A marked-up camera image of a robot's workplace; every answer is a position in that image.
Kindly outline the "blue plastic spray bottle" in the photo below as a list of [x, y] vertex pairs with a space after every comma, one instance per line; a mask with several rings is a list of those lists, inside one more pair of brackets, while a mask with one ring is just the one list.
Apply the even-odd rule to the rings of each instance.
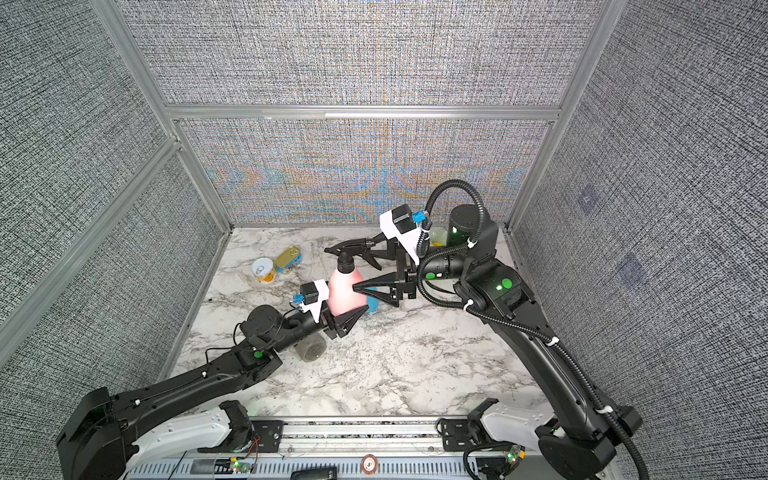
[[[370, 291], [376, 291], [378, 292], [379, 289], [377, 287], [367, 287], [367, 290]], [[379, 309], [380, 302], [378, 298], [372, 297], [370, 295], [366, 295], [367, 297], [367, 305], [368, 305], [368, 314], [373, 314]]]

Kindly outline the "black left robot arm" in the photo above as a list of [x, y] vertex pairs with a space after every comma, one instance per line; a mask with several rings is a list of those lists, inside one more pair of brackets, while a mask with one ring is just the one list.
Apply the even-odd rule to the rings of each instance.
[[239, 328], [243, 340], [203, 366], [165, 381], [112, 394], [95, 389], [82, 397], [56, 439], [66, 479], [118, 479], [145, 457], [139, 440], [154, 427], [223, 395], [250, 388], [282, 364], [279, 353], [323, 330], [342, 338], [367, 312], [358, 307], [334, 316], [327, 307], [311, 313], [253, 309]]

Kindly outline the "black spray nozzle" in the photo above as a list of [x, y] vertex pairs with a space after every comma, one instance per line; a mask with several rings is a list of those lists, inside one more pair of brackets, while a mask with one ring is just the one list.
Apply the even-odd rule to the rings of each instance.
[[342, 241], [331, 247], [326, 247], [324, 252], [337, 257], [342, 253], [346, 253], [352, 257], [359, 257], [371, 267], [381, 271], [382, 266], [379, 263], [379, 259], [390, 260], [391, 255], [387, 249], [375, 249], [375, 246], [380, 242], [381, 240], [369, 238], [351, 239]]

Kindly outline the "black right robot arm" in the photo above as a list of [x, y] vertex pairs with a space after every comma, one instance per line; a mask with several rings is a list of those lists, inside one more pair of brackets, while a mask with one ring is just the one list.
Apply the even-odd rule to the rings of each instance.
[[648, 478], [632, 440], [641, 416], [597, 387], [549, 326], [532, 289], [497, 259], [498, 226], [487, 209], [477, 203], [455, 207], [444, 247], [430, 245], [428, 220], [428, 212], [401, 205], [381, 215], [380, 234], [350, 241], [337, 256], [342, 266], [354, 257], [373, 267], [396, 261], [394, 272], [355, 283], [355, 292], [393, 306], [421, 295], [479, 319], [512, 348], [545, 394], [553, 414], [540, 424], [526, 424], [499, 399], [484, 401], [468, 416], [476, 438], [464, 453], [529, 447], [565, 479], [596, 479], [624, 446], [639, 478]]

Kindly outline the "pink plastic spray bottle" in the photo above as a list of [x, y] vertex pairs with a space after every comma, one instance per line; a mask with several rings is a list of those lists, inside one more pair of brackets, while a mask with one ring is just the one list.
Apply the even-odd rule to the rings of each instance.
[[344, 273], [335, 270], [328, 282], [329, 299], [327, 300], [330, 312], [334, 316], [339, 316], [349, 311], [367, 305], [367, 297], [357, 293], [353, 285], [363, 280], [362, 274], [357, 268]]

